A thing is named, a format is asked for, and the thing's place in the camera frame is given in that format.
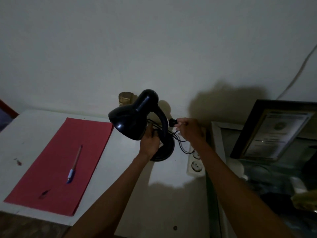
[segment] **hand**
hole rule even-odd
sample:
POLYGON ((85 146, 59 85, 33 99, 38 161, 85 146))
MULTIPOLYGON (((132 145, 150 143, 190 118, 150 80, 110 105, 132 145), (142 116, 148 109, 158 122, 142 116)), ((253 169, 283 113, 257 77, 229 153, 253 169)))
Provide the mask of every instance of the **hand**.
POLYGON ((157 133, 157 131, 154 131, 154 134, 152 136, 152 133, 153 125, 149 124, 146 127, 145 133, 140 142, 139 155, 144 156, 147 159, 147 161, 149 161, 159 149, 159 134, 157 133))
POLYGON ((190 118, 178 118, 178 124, 175 124, 176 130, 190 143, 204 141, 204 134, 201 131, 198 121, 190 118))

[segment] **person's left arm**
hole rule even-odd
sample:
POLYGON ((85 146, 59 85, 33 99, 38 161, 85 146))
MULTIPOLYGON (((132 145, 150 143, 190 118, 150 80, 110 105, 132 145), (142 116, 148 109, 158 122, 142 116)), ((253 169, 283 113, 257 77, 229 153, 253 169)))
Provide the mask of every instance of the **person's left arm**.
POLYGON ((159 149, 159 137, 148 125, 132 164, 70 228, 65 238, 113 237, 141 171, 159 149))

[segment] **lamp base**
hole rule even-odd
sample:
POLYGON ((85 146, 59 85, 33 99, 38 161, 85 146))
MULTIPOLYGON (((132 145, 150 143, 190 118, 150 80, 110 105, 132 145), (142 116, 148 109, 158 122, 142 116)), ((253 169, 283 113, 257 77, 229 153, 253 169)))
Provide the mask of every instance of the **lamp base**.
POLYGON ((158 149, 158 151, 155 153, 155 155, 151 158, 151 161, 163 161, 166 160, 168 157, 171 156, 171 154, 174 151, 175 142, 174 138, 170 133, 167 133, 167 135, 163 136, 163 131, 161 129, 154 129, 158 132, 158 136, 163 143, 163 146, 158 149))

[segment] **power strip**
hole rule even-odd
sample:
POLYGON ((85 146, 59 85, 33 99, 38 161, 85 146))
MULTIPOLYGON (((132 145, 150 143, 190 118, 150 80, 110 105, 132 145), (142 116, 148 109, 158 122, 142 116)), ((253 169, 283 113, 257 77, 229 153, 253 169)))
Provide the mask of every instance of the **power strip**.
POLYGON ((201 161, 200 156, 196 151, 194 151, 192 154, 188 156, 186 173, 189 176, 193 176, 193 177, 202 177, 202 176, 205 176, 206 174, 203 162, 201 161))

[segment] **framed certificate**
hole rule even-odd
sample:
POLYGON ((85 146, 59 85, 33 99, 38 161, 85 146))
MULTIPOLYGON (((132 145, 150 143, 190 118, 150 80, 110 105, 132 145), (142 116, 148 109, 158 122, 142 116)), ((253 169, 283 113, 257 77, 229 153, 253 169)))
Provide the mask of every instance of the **framed certificate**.
POLYGON ((278 160, 317 112, 317 103, 257 100, 231 158, 278 160))

